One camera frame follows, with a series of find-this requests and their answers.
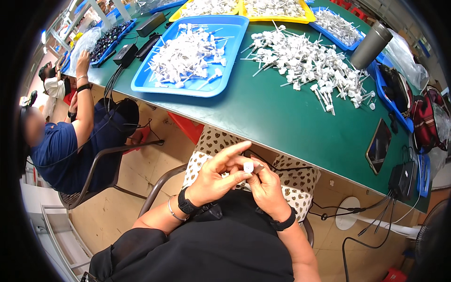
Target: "smartphone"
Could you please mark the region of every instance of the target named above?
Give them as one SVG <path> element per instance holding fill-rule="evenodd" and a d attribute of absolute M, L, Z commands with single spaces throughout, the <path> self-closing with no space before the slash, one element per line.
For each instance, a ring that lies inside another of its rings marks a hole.
<path fill-rule="evenodd" d="M 379 121 L 373 139 L 366 151 L 365 157 L 369 162 L 374 174 L 378 174 L 387 155 L 388 146 L 391 141 L 391 132 L 383 119 Z"/>

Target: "handbag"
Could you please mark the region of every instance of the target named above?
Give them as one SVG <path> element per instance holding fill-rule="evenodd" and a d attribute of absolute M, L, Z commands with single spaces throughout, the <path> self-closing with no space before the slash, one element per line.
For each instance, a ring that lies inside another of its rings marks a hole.
<path fill-rule="evenodd" d="M 448 117 L 450 112 L 447 109 L 440 92 L 433 86 L 426 86 L 423 95 L 414 96 L 414 102 L 410 111 L 410 116 L 414 123 L 414 133 L 412 134 L 413 147 L 417 154 L 427 154 L 432 148 L 439 147 L 447 151 L 448 140 L 440 140 L 438 136 L 436 117 L 433 104 L 443 109 Z"/>
<path fill-rule="evenodd" d="M 384 64 L 380 64 L 378 67 L 387 84 L 387 86 L 382 86 L 385 95 L 395 102 L 396 108 L 404 118 L 409 117 L 413 95 L 407 80 L 396 68 L 390 68 Z"/>

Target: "metal chair frame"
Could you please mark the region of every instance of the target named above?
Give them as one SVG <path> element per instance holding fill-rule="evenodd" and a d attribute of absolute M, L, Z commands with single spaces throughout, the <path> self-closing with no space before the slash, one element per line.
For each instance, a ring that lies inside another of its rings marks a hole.
<path fill-rule="evenodd" d="M 89 173 L 86 178 L 86 181 L 85 181 L 82 191 L 80 193 L 74 193 L 74 194 L 70 194 L 70 195 L 65 194 L 63 192 L 58 193 L 63 206 L 66 209 L 71 210 L 109 187 L 113 187 L 126 194 L 146 200 L 147 197 L 144 197 L 144 196 L 136 194 L 134 192 L 125 190 L 125 189 L 119 187 L 118 185 L 116 185 L 117 180 L 119 178 L 120 164 L 118 165 L 113 183 L 109 184 L 107 187 L 105 187 L 103 189 L 98 189 L 97 191 L 93 191 L 93 192 L 89 192 L 88 188 L 91 183 L 92 177 L 94 175 L 94 171 L 96 169 L 97 163 L 99 162 L 100 158 L 103 157 L 104 155 L 116 153 L 116 152 L 128 151 L 130 149 L 140 148 L 140 147 L 144 147 L 144 146 L 148 146 L 148 145 L 163 144 L 163 143 L 164 143 L 164 140 L 160 139 L 157 141 L 138 143 L 138 144 L 133 144 L 133 145 L 120 146 L 120 147 L 114 147 L 114 148 L 108 148 L 108 149 L 101 150 L 99 153 L 97 153 L 96 157 L 94 158 L 94 161 L 92 162 L 91 168 L 89 169 Z"/>

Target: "white shirt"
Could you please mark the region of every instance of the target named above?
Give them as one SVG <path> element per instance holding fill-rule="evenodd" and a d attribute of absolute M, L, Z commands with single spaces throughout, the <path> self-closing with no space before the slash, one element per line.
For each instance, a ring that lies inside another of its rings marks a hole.
<path fill-rule="evenodd" d="M 64 80 L 58 81 L 57 77 L 46 79 L 44 81 L 44 88 L 49 96 L 54 98 L 63 99 L 66 93 L 66 88 L 64 86 Z"/>

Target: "white floor outlet cover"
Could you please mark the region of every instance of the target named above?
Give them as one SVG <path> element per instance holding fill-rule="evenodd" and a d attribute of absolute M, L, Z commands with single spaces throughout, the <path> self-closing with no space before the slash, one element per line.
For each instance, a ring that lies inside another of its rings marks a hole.
<path fill-rule="evenodd" d="M 347 197 L 340 204 L 340 208 L 337 210 L 337 214 L 349 213 L 349 211 L 342 208 L 360 208 L 360 201 L 356 197 Z M 347 214 L 335 217 L 335 225 L 340 230 L 348 230 L 357 221 L 356 218 L 352 217 L 353 214 Z"/>

